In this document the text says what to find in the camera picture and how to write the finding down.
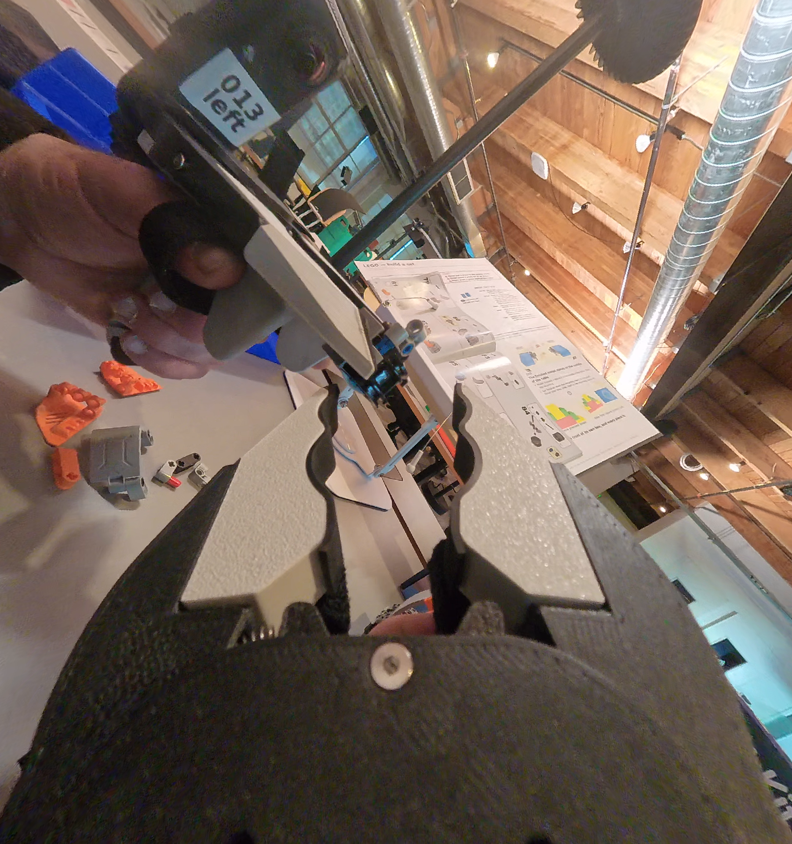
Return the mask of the open instruction booklet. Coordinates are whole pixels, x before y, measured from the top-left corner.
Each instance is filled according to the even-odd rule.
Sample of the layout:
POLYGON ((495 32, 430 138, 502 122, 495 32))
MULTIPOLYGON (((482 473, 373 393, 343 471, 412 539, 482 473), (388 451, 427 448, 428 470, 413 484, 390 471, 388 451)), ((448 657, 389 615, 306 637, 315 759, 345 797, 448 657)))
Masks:
POLYGON ((580 474, 659 437, 486 259, 374 260, 358 264, 379 315, 423 323, 407 366, 411 387, 439 419, 464 386, 552 462, 580 474))

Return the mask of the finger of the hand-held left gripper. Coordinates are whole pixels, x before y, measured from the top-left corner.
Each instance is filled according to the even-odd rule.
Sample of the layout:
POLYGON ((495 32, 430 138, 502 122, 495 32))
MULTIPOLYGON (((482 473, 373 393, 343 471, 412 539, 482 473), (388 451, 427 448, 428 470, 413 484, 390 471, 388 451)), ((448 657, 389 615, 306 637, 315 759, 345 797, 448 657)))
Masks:
POLYGON ((306 239, 281 225, 261 225, 255 233, 255 271, 277 293, 291 317, 317 334, 359 375, 372 375, 376 361, 361 307, 340 287, 330 264, 306 239))

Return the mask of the small orange liftarm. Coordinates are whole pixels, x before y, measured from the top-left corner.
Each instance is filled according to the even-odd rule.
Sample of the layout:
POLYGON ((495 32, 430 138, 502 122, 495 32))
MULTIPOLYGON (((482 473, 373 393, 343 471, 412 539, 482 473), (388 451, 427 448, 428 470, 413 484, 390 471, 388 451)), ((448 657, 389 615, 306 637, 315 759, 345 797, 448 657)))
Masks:
POLYGON ((51 451, 51 470, 55 488, 69 491, 83 480, 78 449, 54 447, 51 451))

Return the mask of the silver ventilation duct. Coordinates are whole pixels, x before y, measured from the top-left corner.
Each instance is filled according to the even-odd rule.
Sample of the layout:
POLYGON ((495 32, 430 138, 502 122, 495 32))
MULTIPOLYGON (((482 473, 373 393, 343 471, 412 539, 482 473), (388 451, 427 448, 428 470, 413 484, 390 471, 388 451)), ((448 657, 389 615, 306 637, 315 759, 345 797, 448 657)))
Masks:
POLYGON ((633 399, 792 102, 792 1, 760 1, 617 389, 633 399))

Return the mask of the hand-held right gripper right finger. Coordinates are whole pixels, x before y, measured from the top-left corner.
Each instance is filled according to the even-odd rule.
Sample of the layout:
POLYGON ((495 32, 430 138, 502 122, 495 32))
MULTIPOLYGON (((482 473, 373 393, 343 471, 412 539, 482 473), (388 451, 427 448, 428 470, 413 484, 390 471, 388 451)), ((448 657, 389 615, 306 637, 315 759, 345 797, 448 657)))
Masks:
POLYGON ((503 615, 605 609, 559 466, 463 384, 454 390, 452 422, 462 484, 450 510, 446 584, 470 603, 494 602, 503 615))

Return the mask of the black toy wheel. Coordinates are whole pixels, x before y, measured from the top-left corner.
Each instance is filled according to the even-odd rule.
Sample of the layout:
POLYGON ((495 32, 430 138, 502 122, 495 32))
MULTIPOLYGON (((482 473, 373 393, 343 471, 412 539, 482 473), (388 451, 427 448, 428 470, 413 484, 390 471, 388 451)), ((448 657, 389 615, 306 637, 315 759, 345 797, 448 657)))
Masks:
POLYGON ((383 360, 379 355, 380 360, 376 364, 374 373, 369 377, 365 388, 365 393, 370 401, 374 404, 382 404, 400 386, 407 384, 409 374, 406 361, 409 356, 402 357, 398 352, 395 360, 383 360))

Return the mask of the person's left hand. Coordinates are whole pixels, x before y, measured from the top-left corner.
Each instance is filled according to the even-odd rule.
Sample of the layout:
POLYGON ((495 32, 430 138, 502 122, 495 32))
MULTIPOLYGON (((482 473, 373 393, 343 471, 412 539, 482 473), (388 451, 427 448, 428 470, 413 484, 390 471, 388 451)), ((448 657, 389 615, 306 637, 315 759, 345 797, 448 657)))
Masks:
POLYGON ((152 171, 37 133, 0 152, 0 291, 25 280, 105 327, 131 364, 197 379, 205 318, 149 280, 139 229, 180 198, 152 171))

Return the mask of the grey toy part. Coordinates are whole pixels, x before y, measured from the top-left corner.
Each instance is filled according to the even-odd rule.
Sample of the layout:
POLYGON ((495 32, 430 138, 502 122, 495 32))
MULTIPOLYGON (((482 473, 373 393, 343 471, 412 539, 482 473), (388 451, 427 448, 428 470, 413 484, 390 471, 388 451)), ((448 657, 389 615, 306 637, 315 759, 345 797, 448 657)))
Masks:
POLYGON ((115 508, 137 510, 148 495, 142 460, 152 445, 151 431, 141 426, 92 429, 80 446, 85 480, 115 508))

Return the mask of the orange toy part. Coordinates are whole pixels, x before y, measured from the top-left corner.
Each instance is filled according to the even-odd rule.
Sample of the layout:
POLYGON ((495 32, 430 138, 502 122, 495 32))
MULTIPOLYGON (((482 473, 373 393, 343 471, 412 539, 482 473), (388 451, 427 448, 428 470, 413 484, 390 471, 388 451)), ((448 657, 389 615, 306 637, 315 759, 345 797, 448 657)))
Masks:
POLYGON ((102 413, 106 399, 70 382, 51 385, 34 409, 34 419, 44 441, 61 447, 102 413))
POLYGON ((135 397, 162 390, 162 386, 152 378, 140 375, 130 366, 116 360, 103 361, 99 365, 99 374, 107 387, 120 397, 135 397))

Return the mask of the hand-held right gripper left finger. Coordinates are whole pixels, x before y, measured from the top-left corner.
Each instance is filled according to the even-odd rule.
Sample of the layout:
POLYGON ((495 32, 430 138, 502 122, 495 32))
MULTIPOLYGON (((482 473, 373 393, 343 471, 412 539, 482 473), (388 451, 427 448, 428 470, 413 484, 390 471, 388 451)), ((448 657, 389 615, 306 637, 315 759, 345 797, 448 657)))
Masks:
POLYGON ((181 595, 187 608, 246 606, 279 624, 291 604, 347 624, 335 496, 338 387, 317 387, 235 465, 181 595))

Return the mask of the white book stand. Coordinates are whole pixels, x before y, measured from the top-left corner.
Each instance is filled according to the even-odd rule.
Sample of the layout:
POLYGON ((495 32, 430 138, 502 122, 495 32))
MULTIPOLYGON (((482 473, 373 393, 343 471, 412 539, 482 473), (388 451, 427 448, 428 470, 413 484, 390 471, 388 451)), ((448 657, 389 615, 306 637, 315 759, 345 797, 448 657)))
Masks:
MULTIPOLYGON (((295 408, 327 386, 324 375, 319 382, 290 371, 285 371, 284 376, 295 408)), ((392 499, 384 475, 374 475, 379 466, 348 405, 338 405, 337 419, 337 429, 332 436, 335 469, 326 481, 328 491, 344 501, 379 512, 390 511, 392 499)))

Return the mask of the black ceiling pole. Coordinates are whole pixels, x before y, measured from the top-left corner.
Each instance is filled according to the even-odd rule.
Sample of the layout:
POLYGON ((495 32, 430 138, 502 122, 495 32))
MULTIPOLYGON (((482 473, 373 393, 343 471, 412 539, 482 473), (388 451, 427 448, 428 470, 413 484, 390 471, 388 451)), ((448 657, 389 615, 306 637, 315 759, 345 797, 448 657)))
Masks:
POLYGON ((585 48, 593 49, 598 66, 615 81, 635 85, 657 77, 686 48, 702 5, 701 1, 576 2, 580 26, 341 247, 331 258, 332 266, 345 269, 585 48))

